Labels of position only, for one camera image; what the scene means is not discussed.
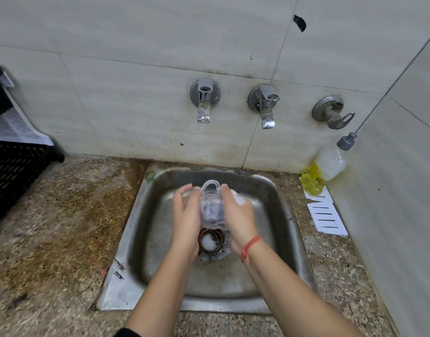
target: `granite countertop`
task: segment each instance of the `granite countertop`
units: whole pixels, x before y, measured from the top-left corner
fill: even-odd
[[[0,222],[0,336],[107,336],[127,311],[96,311],[147,162],[69,155]],[[320,295],[369,337],[394,336],[350,238],[316,232],[297,175],[272,173],[293,204]],[[269,316],[182,312],[177,336],[282,336]]]

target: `stainless steel sink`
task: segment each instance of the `stainless steel sink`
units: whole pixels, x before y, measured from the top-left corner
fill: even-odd
[[[140,186],[107,273],[97,304],[100,310],[134,308],[169,248],[174,192],[187,183],[202,186],[209,179],[227,183],[251,199],[260,235],[302,280],[316,288],[291,204],[265,174],[154,163]],[[194,261],[183,311],[270,313],[237,255],[232,252],[218,261],[210,258],[201,255]]]

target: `wall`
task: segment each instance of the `wall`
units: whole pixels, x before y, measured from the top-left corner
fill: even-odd
[[[329,186],[401,336],[430,337],[430,42]]]
[[[0,0],[0,64],[66,151],[247,169],[301,171],[429,38],[430,0]],[[188,91],[206,75],[222,96],[197,124]],[[246,98],[270,82],[281,100],[262,130]],[[340,131],[311,118],[335,94],[357,113]]]

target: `faucet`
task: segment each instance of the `faucet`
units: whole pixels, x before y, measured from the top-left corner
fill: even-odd
[[[200,78],[190,88],[190,99],[198,107],[198,123],[210,123],[210,108],[218,104],[220,90],[211,78]]]
[[[344,102],[340,96],[328,96],[318,101],[312,109],[312,116],[319,122],[326,122],[334,130],[343,129],[354,118],[355,112],[341,117]]]
[[[273,129],[276,126],[272,109],[280,99],[273,85],[265,84],[254,88],[248,96],[248,106],[258,110],[262,118],[262,129]]]

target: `sleeve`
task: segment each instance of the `sleeve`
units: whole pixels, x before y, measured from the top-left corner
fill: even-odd
[[[130,329],[121,328],[120,330],[117,331],[117,333],[113,337],[141,337],[141,336]]]

